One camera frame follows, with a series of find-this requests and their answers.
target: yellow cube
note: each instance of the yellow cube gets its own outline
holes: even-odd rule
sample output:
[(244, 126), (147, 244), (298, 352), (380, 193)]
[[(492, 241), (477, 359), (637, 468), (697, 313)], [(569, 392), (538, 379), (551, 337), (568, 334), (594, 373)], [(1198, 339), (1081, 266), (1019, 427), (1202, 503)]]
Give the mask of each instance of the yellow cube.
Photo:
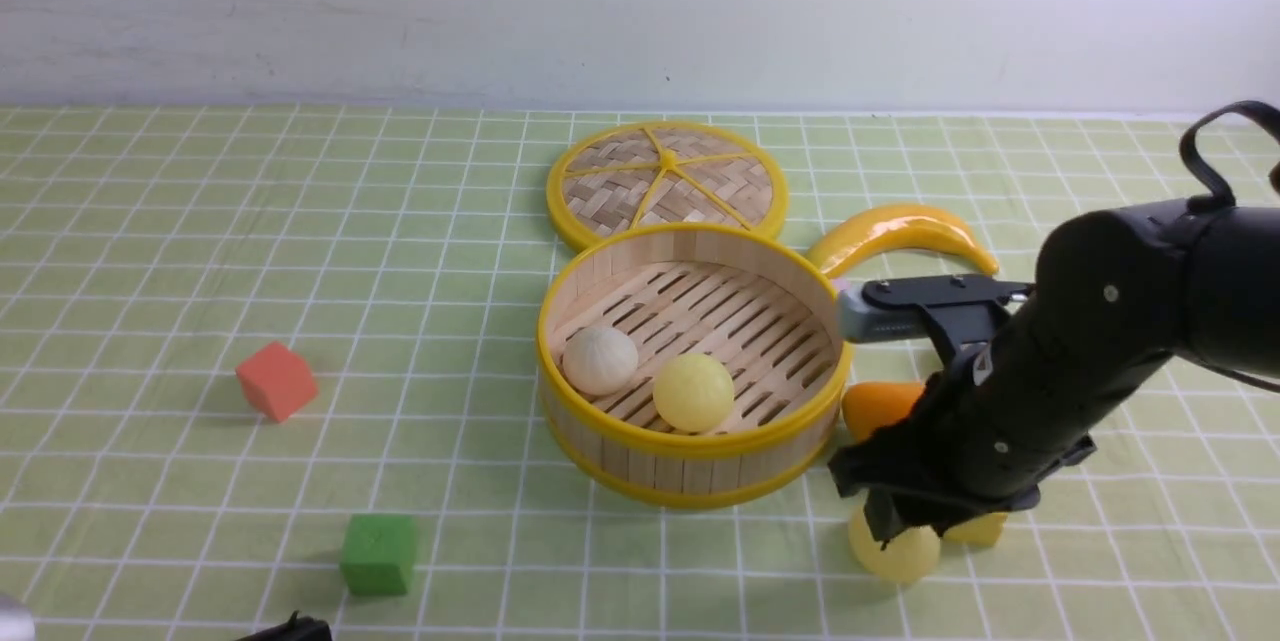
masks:
[(995, 546), (996, 541), (1000, 541), (1001, 532), (1005, 531), (1006, 518), (1009, 518), (1007, 513), (979, 516), (960, 523), (960, 526), (952, 526), (942, 535), (942, 540), (974, 546)]

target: black object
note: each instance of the black object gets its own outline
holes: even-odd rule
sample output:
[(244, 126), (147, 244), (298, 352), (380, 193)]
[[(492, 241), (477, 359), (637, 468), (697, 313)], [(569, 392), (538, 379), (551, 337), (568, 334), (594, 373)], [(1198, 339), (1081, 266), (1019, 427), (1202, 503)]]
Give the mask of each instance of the black object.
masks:
[(333, 632), (328, 623), (311, 617), (298, 618), (298, 612), (293, 612), (288, 622), (237, 641), (333, 641)]
[[(1093, 453), (1089, 431), (1171, 358), (1271, 392), (1280, 375), (1280, 209), (1240, 209), (1196, 134), (1240, 113), (1280, 143), (1280, 111), (1239, 102), (1183, 136), (1179, 152), (1210, 194), (1085, 212), (1055, 228), (1036, 284), (983, 276), (863, 287), (879, 308), (915, 310), (942, 357), (908, 418), (828, 463), (838, 493), (868, 489), (872, 535), (940, 535), (1039, 503), (1039, 482)], [(1280, 164), (1271, 171), (1280, 193)]]

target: orange object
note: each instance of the orange object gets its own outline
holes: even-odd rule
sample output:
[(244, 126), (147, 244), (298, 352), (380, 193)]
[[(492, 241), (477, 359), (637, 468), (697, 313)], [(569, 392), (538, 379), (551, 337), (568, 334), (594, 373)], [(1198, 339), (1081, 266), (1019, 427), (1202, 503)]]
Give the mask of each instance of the orange object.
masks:
[(924, 392), (924, 383), (854, 383), (845, 392), (840, 409), (845, 413), (845, 426), (861, 444), (881, 426), (892, 426), (911, 413), (915, 399)]
[(244, 399), (279, 423), (319, 395), (306, 360), (282, 342), (270, 342), (236, 367)]

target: white wall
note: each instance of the white wall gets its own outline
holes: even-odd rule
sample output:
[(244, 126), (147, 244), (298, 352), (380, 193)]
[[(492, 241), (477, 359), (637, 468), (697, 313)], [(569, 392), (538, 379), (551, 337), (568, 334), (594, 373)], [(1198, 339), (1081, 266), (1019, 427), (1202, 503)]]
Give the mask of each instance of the white wall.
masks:
[(0, 102), (1203, 113), (1280, 0), (0, 0)]

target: green cube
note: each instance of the green cube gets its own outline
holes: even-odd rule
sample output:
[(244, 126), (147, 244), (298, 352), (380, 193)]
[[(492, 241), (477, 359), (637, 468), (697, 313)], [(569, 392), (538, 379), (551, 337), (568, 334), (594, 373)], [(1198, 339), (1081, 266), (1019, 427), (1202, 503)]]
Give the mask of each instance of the green cube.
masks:
[(402, 514), (355, 514), (342, 542), (342, 578), (352, 596), (403, 596), (413, 580), (417, 527)]

